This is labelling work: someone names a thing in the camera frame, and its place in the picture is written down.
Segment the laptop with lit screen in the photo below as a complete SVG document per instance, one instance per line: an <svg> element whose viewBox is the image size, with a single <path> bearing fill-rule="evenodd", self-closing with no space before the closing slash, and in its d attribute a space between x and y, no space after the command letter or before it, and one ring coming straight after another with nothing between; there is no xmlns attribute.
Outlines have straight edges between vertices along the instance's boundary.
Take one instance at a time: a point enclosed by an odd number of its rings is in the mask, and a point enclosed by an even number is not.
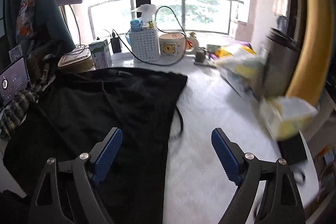
<svg viewBox="0 0 336 224"><path fill-rule="evenodd" d="M17 59L1 73L1 102L5 107L15 94L27 87L29 75L24 57Z"/></svg>

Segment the white textured bed cover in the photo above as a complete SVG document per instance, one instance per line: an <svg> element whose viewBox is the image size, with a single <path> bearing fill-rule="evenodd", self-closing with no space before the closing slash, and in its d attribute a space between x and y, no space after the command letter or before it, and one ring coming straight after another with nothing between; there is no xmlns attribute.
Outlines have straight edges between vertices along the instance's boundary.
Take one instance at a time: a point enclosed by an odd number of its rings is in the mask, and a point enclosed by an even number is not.
<svg viewBox="0 0 336 224"><path fill-rule="evenodd" d="M240 98L220 74L201 68L187 57L165 72L187 75L177 106L185 129L166 106L125 116L123 164L126 199L112 206L116 223L218 223L236 186L224 173L211 144L211 132L220 127L230 140L259 159L280 156L276 144L257 118L253 98Z"/></svg>

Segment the plaid flannel shirt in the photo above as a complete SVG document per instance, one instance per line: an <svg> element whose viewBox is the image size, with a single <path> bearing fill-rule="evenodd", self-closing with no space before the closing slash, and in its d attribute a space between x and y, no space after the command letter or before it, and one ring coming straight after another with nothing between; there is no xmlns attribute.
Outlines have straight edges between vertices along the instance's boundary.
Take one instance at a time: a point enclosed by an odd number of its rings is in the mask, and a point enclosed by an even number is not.
<svg viewBox="0 0 336 224"><path fill-rule="evenodd" d="M1 139L9 140L15 129L22 123L29 106L36 103L42 92L41 83L29 83L26 89L14 95L13 100L4 108L1 115Z"/></svg>

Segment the black drawstring pants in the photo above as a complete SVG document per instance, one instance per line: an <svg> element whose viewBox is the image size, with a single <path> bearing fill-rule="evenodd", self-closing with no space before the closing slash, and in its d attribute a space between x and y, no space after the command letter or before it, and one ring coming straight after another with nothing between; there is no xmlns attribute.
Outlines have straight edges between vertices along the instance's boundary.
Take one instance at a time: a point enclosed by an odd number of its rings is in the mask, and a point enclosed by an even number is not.
<svg viewBox="0 0 336 224"><path fill-rule="evenodd" d="M15 129L4 165L31 194L49 158L73 160L119 128L121 147L98 194L115 223L162 223L170 128L186 83L140 68L59 71Z"/></svg>

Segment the white desk lamp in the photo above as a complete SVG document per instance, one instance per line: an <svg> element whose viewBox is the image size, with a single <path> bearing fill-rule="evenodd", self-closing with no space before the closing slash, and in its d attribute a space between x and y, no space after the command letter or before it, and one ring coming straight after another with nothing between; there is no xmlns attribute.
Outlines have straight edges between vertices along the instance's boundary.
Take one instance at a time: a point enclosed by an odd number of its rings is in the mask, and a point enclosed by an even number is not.
<svg viewBox="0 0 336 224"><path fill-rule="evenodd" d="M65 42L62 46L63 53L67 54L68 52L75 49L75 44L74 44L74 41L72 39L72 35L71 35L70 29L69 29L69 26L68 26L68 20L67 20L67 17L66 17L65 7L68 6L72 11L72 15L74 17L76 27L77 27L77 31L78 31L78 34L79 34L79 44L81 44L81 35L80 35L79 24L77 22L76 15L75 15L74 9L72 8L72 5L81 4L82 2L83 2L83 0L55 0L56 6L58 6L58 8L59 8L59 11L62 15L62 19L64 21L64 24L65 24L66 30L67 30L66 40L65 40Z"/></svg>

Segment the white yellow plastic bag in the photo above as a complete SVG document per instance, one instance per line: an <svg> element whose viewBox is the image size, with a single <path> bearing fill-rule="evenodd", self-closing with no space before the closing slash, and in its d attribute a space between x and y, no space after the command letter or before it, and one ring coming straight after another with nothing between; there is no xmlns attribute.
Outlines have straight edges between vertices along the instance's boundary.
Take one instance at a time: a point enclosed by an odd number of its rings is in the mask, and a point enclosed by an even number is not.
<svg viewBox="0 0 336 224"><path fill-rule="evenodd" d="M264 66L257 53L242 44L220 47L215 53L218 58L212 65L240 97L249 96Z"/></svg>

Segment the round brown lidded container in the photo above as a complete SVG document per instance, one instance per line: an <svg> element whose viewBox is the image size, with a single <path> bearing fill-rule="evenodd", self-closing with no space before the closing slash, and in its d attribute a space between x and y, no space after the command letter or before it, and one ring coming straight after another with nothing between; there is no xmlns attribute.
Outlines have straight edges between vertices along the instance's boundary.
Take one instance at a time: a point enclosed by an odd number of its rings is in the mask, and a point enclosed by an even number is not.
<svg viewBox="0 0 336 224"><path fill-rule="evenodd" d="M72 73L82 73L93 69L94 63L88 48L76 48L61 57L58 69Z"/></svg>

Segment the yellow tissue pack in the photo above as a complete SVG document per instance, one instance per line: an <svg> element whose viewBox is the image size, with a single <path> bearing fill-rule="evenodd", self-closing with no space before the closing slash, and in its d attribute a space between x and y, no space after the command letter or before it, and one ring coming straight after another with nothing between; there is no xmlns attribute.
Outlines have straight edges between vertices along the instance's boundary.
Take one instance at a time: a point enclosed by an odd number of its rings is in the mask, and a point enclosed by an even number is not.
<svg viewBox="0 0 336 224"><path fill-rule="evenodd" d="M260 116L275 141L290 139L302 131L318 110L301 98L262 98Z"/></svg>

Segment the blue cup in basket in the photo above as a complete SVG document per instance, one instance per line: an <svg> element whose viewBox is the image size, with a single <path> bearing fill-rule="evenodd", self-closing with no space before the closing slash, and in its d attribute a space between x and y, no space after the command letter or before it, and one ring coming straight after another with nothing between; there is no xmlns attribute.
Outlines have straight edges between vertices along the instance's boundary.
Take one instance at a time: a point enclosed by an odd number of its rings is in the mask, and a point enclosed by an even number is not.
<svg viewBox="0 0 336 224"><path fill-rule="evenodd" d="M133 19L130 21L130 30L131 32L140 32L142 31L142 20Z"/></svg>

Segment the black power adapter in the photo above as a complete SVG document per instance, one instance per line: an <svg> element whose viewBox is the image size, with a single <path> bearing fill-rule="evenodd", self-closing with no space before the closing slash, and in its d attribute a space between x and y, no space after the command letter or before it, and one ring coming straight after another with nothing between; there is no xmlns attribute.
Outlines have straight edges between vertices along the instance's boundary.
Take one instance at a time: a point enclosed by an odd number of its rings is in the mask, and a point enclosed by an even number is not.
<svg viewBox="0 0 336 224"><path fill-rule="evenodd" d="M121 43L119 37L113 32L112 37L110 38L110 44L112 47L113 53L121 53Z"/></svg>

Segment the bear print ceramic mug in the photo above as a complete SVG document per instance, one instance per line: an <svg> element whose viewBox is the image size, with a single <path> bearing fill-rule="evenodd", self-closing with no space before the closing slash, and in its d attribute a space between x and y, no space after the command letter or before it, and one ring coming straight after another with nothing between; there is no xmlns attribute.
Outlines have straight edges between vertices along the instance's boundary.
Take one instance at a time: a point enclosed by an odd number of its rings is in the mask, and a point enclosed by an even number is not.
<svg viewBox="0 0 336 224"><path fill-rule="evenodd" d="M162 57L182 57L194 55L199 48L199 42L193 36L181 33L161 34L159 36L159 50Z"/></svg>

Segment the white perforated organizer basket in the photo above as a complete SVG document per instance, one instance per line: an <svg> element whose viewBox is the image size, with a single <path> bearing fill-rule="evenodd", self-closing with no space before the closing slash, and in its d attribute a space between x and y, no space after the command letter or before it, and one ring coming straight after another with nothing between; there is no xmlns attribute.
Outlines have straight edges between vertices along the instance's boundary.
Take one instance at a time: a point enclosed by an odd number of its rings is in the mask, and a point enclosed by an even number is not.
<svg viewBox="0 0 336 224"><path fill-rule="evenodd" d="M160 58L156 30L131 32L129 34L129 40L132 52L141 61L152 62Z"/></svg>

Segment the balcony metal railing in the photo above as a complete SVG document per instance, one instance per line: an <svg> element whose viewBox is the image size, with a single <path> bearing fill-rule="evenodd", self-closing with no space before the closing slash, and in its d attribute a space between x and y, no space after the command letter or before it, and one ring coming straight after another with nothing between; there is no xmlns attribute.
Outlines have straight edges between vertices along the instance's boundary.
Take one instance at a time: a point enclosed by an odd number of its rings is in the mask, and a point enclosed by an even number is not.
<svg viewBox="0 0 336 224"><path fill-rule="evenodd" d="M215 33L228 35L239 17L240 0L151 0L159 12L153 16L163 31ZM137 18L135 0L108 0L88 7L92 37L115 29L125 34Z"/></svg>

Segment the yellow mirror frame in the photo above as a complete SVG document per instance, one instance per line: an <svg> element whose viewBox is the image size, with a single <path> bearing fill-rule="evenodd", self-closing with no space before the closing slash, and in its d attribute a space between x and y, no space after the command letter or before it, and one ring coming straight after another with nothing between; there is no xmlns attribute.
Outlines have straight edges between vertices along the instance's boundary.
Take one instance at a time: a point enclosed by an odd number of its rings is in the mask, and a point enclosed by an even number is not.
<svg viewBox="0 0 336 224"><path fill-rule="evenodd" d="M286 92L315 105L325 84L333 46L333 0L306 0L306 27L299 60Z"/></svg>

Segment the green white milk carton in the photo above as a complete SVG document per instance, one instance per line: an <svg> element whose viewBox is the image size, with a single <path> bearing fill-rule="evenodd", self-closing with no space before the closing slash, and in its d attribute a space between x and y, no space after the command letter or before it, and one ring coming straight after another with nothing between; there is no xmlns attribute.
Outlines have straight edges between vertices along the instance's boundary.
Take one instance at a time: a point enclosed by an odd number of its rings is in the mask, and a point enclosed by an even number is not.
<svg viewBox="0 0 336 224"><path fill-rule="evenodd" d="M88 48L91 52L92 60L96 69L112 67L112 57L109 51L107 39L90 43Z"/></svg>

